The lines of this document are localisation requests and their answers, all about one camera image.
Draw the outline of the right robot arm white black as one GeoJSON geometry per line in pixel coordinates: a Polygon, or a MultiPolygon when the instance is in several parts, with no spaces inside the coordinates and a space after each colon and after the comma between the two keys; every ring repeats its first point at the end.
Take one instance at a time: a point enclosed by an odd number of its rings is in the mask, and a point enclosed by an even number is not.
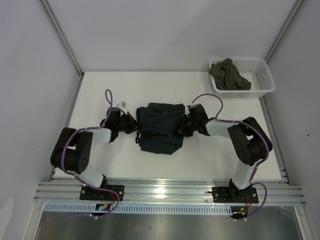
{"type": "Polygon", "coordinates": [[[204,136],[219,136],[231,140],[239,159],[235,174],[230,179],[226,196],[239,202],[249,195],[258,166],[265,162],[273,145],[254,117],[244,120],[208,118],[201,104],[189,105],[189,114],[182,117],[179,133],[184,137],[198,132],[204,136]]]}

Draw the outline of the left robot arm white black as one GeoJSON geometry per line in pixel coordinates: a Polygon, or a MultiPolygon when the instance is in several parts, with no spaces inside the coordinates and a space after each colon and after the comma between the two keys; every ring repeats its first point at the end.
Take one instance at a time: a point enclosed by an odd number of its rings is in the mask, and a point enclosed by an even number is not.
{"type": "Polygon", "coordinates": [[[63,128],[50,156],[50,164],[91,188],[90,192],[97,200],[103,200],[109,193],[108,180],[90,164],[92,146],[112,143],[120,132],[131,134],[137,129],[138,122],[128,111],[109,107],[99,126],[63,128]]]}

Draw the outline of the olive green shorts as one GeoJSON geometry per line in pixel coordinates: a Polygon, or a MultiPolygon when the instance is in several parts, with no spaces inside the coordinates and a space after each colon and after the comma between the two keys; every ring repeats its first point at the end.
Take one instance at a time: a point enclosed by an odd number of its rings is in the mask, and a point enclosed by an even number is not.
{"type": "Polygon", "coordinates": [[[249,91],[252,87],[252,83],[240,75],[230,58],[212,63],[209,74],[214,78],[217,89],[221,91],[249,91]]]}

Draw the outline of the white plastic basket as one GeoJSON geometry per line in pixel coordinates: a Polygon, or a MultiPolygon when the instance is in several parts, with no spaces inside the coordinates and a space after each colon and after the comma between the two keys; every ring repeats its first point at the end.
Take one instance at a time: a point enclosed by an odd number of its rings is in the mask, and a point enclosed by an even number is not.
{"type": "Polygon", "coordinates": [[[213,58],[208,73],[220,97],[260,98],[276,90],[270,68],[260,58],[213,58]]]}

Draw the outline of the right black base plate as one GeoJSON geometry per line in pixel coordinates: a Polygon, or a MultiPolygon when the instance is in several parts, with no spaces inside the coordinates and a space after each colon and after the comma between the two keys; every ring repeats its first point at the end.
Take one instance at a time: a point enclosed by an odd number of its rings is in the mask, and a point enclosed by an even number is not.
{"type": "Polygon", "coordinates": [[[257,190],[252,186],[241,190],[216,186],[212,187],[207,193],[212,195],[214,203],[257,204],[259,202],[257,190]]]}

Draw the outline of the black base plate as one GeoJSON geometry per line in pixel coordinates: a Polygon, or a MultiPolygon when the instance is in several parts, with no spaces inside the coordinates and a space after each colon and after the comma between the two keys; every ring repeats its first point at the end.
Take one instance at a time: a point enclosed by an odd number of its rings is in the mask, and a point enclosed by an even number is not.
{"type": "Polygon", "coordinates": [[[79,199],[82,201],[117,201],[117,196],[119,196],[119,201],[123,201],[125,186],[124,185],[109,185],[108,191],[96,190],[88,186],[82,186],[79,199]]]}
{"type": "Polygon", "coordinates": [[[212,187],[207,193],[212,195],[214,203],[257,204],[259,202],[257,190],[252,186],[241,190],[216,186],[212,187]]]}

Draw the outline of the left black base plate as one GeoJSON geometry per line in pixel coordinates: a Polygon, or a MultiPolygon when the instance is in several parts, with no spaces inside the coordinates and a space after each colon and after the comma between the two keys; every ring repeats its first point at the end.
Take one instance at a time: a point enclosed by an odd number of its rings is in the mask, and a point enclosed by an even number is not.
{"type": "Polygon", "coordinates": [[[108,191],[96,190],[88,186],[82,186],[79,199],[82,201],[117,201],[117,196],[119,196],[119,201],[123,201],[125,186],[124,185],[109,185],[108,191]]]}

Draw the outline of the aluminium mounting rail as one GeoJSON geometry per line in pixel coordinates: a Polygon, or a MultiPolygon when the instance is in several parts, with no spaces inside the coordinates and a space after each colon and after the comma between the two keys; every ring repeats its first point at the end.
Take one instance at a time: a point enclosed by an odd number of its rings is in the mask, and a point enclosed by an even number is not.
{"type": "MultiPolygon", "coordinates": [[[[227,180],[109,178],[110,185],[123,185],[123,202],[130,204],[204,205],[213,201],[213,187],[226,187],[227,180]]],[[[266,182],[266,206],[305,206],[299,186],[266,182]]],[[[74,178],[54,178],[38,184],[35,202],[79,202],[82,185],[74,178]]]]}

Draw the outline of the left aluminium frame post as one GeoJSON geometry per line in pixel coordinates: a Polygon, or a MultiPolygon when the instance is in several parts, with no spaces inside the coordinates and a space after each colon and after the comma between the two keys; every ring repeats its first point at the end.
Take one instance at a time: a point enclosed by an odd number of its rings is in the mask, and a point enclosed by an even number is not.
{"type": "Polygon", "coordinates": [[[40,6],[43,9],[44,14],[46,15],[53,31],[55,32],[64,52],[66,53],[67,57],[69,58],[74,70],[76,71],[77,75],[82,78],[84,73],[76,59],[76,56],[69,44],[69,41],[66,38],[66,35],[49,3],[48,0],[39,0],[38,1],[40,6]]]}

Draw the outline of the aluminium frame post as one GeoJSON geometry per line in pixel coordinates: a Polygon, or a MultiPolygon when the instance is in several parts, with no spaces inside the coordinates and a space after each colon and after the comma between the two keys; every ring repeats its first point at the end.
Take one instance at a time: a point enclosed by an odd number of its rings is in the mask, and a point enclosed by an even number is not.
{"type": "Polygon", "coordinates": [[[40,6],[43,9],[44,14],[46,15],[53,31],[55,32],[64,52],[66,53],[67,57],[69,58],[74,70],[76,71],[77,75],[82,78],[84,73],[76,59],[76,56],[69,44],[69,41],[66,38],[66,35],[49,3],[48,0],[39,0],[38,1],[40,6]]]}
{"type": "Polygon", "coordinates": [[[276,54],[277,50],[281,46],[282,42],[284,41],[286,35],[290,31],[291,27],[293,26],[296,18],[299,16],[301,10],[303,9],[306,0],[295,0],[292,8],[290,9],[287,17],[285,18],[283,24],[280,27],[275,39],[273,40],[266,56],[264,57],[265,62],[268,64],[273,56],[276,54]]]}

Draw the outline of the right aluminium frame post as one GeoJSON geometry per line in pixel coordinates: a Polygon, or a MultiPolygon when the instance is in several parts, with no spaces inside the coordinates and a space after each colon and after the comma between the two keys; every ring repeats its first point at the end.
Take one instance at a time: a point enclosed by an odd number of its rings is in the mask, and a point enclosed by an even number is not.
{"type": "Polygon", "coordinates": [[[286,35],[290,31],[291,27],[293,26],[296,18],[299,16],[301,10],[303,9],[306,0],[295,0],[292,8],[290,9],[287,17],[285,18],[283,24],[280,27],[275,39],[273,40],[266,56],[264,57],[265,62],[268,64],[273,56],[276,54],[277,50],[281,46],[282,42],[284,41],[286,35]]]}

